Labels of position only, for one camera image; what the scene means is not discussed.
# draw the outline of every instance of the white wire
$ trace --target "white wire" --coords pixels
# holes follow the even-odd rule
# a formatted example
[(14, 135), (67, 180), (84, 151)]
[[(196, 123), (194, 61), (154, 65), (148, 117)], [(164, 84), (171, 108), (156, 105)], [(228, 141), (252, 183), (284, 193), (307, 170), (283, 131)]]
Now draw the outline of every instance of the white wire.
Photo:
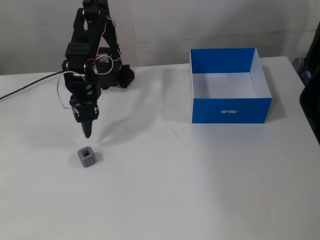
[(114, 60), (112, 59), (112, 57), (110, 57), (109, 55), (107, 54), (104, 54), (104, 55), (100, 55), (97, 59), (100, 61), (100, 59), (102, 58), (109, 58), (111, 60), (111, 64), (112, 64), (112, 67), (111, 69), (108, 71), (108, 72), (105, 72), (105, 73), (99, 73), (98, 71), (95, 73), (97, 75), (107, 75), (109, 73), (111, 73), (111, 71), (114, 69)]
[(76, 75), (82, 77), (84, 81), (86, 81), (86, 79), (85, 79), (85, 77), (84, 77), (83, 75), (81, 75), (81, 74), (79, 74), (79, 73), (77, 73), (77, 72), (75, 72), (75, 71), (64, 71), (64, 72), (61, 73), (61, 75), (59, 76), (58, 82), (57, 82), (57, 84), (56, 84), (56, 93), (58, 94), (58, 98), (59, 98), (59, 100), (60, 100), (60, 103), (61, 103), (62, 107), (63, 107), (64, 109), (72, 109), (72, 107), (67, 107), (67, 106), (65, 106), (65, 105), (63, 104), (63, 102), (62, 102), (62, 100), (61, 100), (61, 97), (60, 97), (60, 94), (59, 94), (59, 82), (60, 82), (60, 79), (61, 79), (61, 77), (62, 77), (63, 74), (74, 74), (74, 75), (76, 74)]

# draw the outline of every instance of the small gray block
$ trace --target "small gray block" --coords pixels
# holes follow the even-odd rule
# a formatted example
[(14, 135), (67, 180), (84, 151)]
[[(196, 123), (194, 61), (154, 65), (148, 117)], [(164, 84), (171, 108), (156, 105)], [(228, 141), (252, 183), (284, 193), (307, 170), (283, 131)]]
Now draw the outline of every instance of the small gray block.
[(91, 147), (86, 146), (78, 151), (82, 165), (87, 168), (97, 162), (96, 155)]

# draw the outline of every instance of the white box inside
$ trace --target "white box inside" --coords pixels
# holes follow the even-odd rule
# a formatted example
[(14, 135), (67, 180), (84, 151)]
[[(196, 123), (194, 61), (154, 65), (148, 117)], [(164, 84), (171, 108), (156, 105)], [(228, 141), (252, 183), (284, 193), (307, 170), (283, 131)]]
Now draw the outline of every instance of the white box inside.
[(196, 99), (251, 99), (256, 97), (249, 72), (193, 74)]
[(191, 87), (195, 99), (272, 98), (257, 50), (250, 72), (193, 73)]

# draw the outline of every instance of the black cable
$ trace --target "black cable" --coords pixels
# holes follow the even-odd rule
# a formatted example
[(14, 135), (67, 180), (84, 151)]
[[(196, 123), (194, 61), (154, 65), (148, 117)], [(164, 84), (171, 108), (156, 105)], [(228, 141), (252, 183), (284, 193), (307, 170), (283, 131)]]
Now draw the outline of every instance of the black cable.
[(16, 90), (16, 91), (13, 91), (13, 92), (5, 95), (5, 96), (0, 97), (0, 101), (1, 101), (2, 99), (5, 99), (5, 98), (7, 98), (7, 97), (9, 97), (9, 96), (11, 96), (11, 95), (13, 95), (13, 94), (16, 94), (16, 93), (22, 91), (23, 89), (26, 89), (26, 88), (28, 88), (28, 87), (30, 87), (30, 86), (32, 86), (32, 85), (34, 85), (34, 84), (42, 81), (42, 80), (51, 78), (51, 77), (53, 77), (53, 76), (55, 76), (55, 75), (62, 74), (62, 73), (63, 73), (62, 71), (58, 71), (58, 72), (56, 72), (56, 73), (54, 73), (54, 74), (51, 74), (51, 75), (49, 75), (49, 76), (45, 76), (45, 77), (43, 77), (43, 78), (41, 78), (41, 79), (39, 79), (39, 80), (37, 80), (37, 81), (34, 81), (34, 82), (28, 84), (27, 86), (24, 86), (24, 87), (22, 87), (22, 88), (20, 88), (20, 89), (18, 89), (18, 90)]

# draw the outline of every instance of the open cardboard box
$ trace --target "open cardboard box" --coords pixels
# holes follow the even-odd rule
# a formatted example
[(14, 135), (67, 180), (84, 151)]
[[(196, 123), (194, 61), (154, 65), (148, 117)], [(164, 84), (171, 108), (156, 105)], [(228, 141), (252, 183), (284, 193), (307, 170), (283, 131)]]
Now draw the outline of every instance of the open cardboard box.
[(193, 124), (264, 123), (272, 96), (255, 48), (190, 50)]

